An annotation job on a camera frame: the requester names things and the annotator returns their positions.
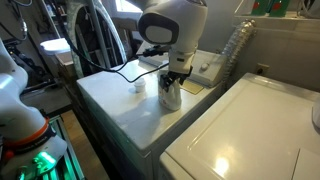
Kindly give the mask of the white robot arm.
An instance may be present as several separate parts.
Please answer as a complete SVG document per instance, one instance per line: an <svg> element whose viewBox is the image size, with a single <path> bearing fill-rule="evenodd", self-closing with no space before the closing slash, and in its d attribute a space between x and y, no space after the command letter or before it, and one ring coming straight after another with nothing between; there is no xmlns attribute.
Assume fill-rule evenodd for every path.
<svg viewBox="0 0 320 180"><path fill-rule="evenodd" d="M192 72L192 61L202 35L208 7L205 0L129 0L142 10L138 21L141 37L166 52L168 72L159 77L159 101L171 110L181 107L178 86ZM3 137L1 180L27 180L50 172L67 150L34 107L25 105L20 94L28 81L5 48L1 56L0 134Z"/></svg>

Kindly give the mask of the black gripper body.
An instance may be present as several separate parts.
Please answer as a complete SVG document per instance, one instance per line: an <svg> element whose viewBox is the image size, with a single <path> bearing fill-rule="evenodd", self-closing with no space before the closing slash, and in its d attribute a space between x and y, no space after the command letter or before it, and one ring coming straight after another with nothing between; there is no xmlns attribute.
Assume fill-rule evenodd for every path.
<svg viewBox="0 0 320 180"><path fill-rule="evenodd" d="M187 78L191 75L192 69L189 70L187 74L177 73L173 71L165 71L163 74L160 75L160 84L163 79L169 79L170 85L172 85L175 81L178 81L181 76L187 76Z"/></svg>

